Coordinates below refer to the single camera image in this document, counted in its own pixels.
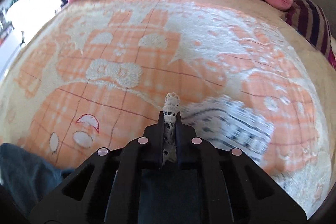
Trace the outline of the blue denim pants lace trim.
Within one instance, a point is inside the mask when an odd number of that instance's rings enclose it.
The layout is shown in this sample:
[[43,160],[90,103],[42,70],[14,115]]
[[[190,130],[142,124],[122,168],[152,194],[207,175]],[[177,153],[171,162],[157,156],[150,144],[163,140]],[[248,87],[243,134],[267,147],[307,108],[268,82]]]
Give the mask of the blue denim pants lace trim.
[[[260,164],[274,132],[274,126],[263,116],[229,96],[210,97],[200,103],[180,106],[177,94],[165,98],[163,161],[176,161],[174,145],[176,116],[195,129],[197,136],[215,147],[230,150],[240,148],[255,163]],[[21,147],[1,145],[1,193],[28,217],[34,206],[56,188],[73,169],[58,169],[40,156]]]

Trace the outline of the orange cream patterned bed blanket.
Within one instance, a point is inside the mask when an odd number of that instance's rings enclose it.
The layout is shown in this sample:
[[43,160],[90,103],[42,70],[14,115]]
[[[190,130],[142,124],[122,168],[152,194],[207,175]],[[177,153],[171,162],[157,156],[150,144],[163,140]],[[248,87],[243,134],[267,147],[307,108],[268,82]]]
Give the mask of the orange cream patterned bed blanket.
[[1,79],[1,142],[61,167],[118,149],[183,110],[240,101],[273,125],[256,156],[312,216],[335,182],[335,70],[258,0],[80,0]]

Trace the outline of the purple striped pillow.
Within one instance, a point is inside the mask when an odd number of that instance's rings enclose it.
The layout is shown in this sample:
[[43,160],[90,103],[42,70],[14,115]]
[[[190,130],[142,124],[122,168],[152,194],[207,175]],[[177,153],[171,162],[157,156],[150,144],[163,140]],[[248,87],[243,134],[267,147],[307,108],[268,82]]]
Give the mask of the purple striped pillow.
[[320,51],[335,69],[330,25],[321,7],[310,0],[295,0],[282,16],[282,20]]

